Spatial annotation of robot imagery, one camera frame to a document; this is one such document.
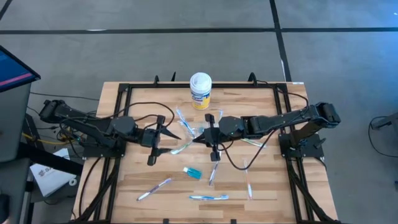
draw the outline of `yellow cable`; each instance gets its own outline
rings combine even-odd
[[[30,136],[30,135],[28,135],[28,134],[22,133],[22,135],[23,135],[25,138],[33,139],[33,137]],[[54,144],[54,145],[66,145],[66,144],[69,144],[69,142],[52,142],[52,141],[46,141],[46,140],[41,140],[41,139],[38,139],[38,141],[39,141],[39,142],[42,142],[42,143]]]

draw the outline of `butcher block tabletop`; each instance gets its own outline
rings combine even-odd
[[[103,117],[114,113],[118,86],[126,82],[104,83],[99,101],[97,116]],[[307,97],[302,83],[286,83],[288,91]],[[210,106],[206,110],[192,107],[189,88],[134,88],[131,103],[155,101],[170,107],[175,119],[168,129],[182,140],[162,135],[159,146],[176,149],[190,140],[187,131],[179,123],[176,109],[180,109],[186,120],[193,126],[203,126],[205,114],[217,117],[219,110],[223,116],[250,116],[277,114],[274,93],[270,88],[213,88]],[[297,96],[290,96],[292,110],[305,106],[305,101]],[[165,123],[171,120],[171,113],[159,105],[136,105],[129,109],[129,116],[134,119],[147,114],[162,114]],[[139,127],[155,122],[155,118],[147,118],[138,122]],[[114,199],[112,223],[162,223],[168,218],[170,223],[295,223],[292,196],[286,161],[280,154],[278,143],[279,130],[270,138],[266,147],[248,169],[252,185],[252,200],[248,198],[246,176],[243,171],[235,169],[228,158],[222,154],[215,175],[214,184],[209,186],[209,178],[214,166],[210,161],[211,149],[203,144],[193,143],[180,154],[162,154],[154,166],[147,165],[150,148],[138,144],[127,143],[126,154],[121,159],[118,175],[116,196]],[[235,141],[228,149],[232,160],[237,166],[243,166],[243,160],[250,161],[259,147],[243,141]],[[83,183],[96,158],[85,161],[81,182],[73,211],[78,214],[78,205]],[[83,194],[82,208],[90,204],[98,192],[104,159],[93,169]],[[308,189],[319,206],[331,218],[337,219],[333,198],[324,166],[313,158],[303,160]],[[189,177],[183,172],[184,167],[192,167],[202,171],[200,180]],[[167,178],[172,181],[164,185],[156,193],[138,202],[137,198]],[[306,219],[303,197],[298,190],[303,219]],[[190,195],[209,195],[219,197],[229,195],[224,201],[190,200]],[[105,195],[101,219],[105,218],[108,195]]]

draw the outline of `monitor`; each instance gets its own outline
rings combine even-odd
[[[0,45],[0,92],[39,79],[39,74]]]

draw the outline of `small bottle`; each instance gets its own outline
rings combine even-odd
[[[188,176],[193,177],[195,179],[200,180],[201,178],[201,172],[199,170],[195,170],[194,168],[184,167],[183,171],[186,172]]]
[[[203,72],[192,75],[190,80],[192,106],[204,110],[210,104],[211,78]]]

